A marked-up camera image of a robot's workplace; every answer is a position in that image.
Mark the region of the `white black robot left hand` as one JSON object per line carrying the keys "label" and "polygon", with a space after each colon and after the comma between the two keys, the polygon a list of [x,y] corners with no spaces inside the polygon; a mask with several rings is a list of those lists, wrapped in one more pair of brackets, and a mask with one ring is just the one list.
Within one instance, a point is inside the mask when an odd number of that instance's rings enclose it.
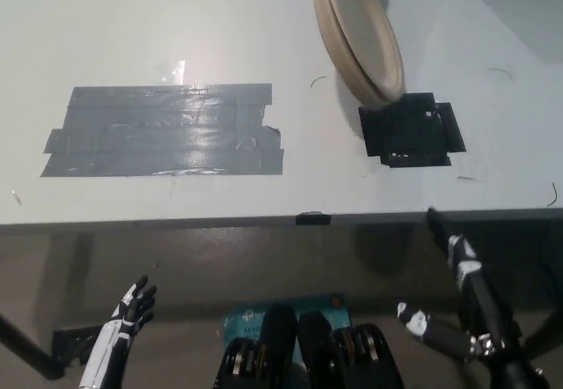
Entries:
{"label": "white black robot left hand", "polygon": [[117,389],[122,381],[135,337],[154,318],[155,285],[146,288],[143,275],[122,296],[101,327],[84,367],[79,388]]}

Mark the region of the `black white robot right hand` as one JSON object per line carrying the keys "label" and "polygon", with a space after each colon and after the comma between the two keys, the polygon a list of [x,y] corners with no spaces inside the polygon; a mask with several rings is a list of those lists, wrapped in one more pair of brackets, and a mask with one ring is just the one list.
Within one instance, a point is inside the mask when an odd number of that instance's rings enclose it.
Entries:
{"label": "black white robot right hand", "polygon": [[428,209],[426,221],[461,295],[462,328],[455,329],[405,302],[397,304],[397,318],[415,339],[462,362],[518,354],[517,327],[470,241],[455,232],[437,209]]}

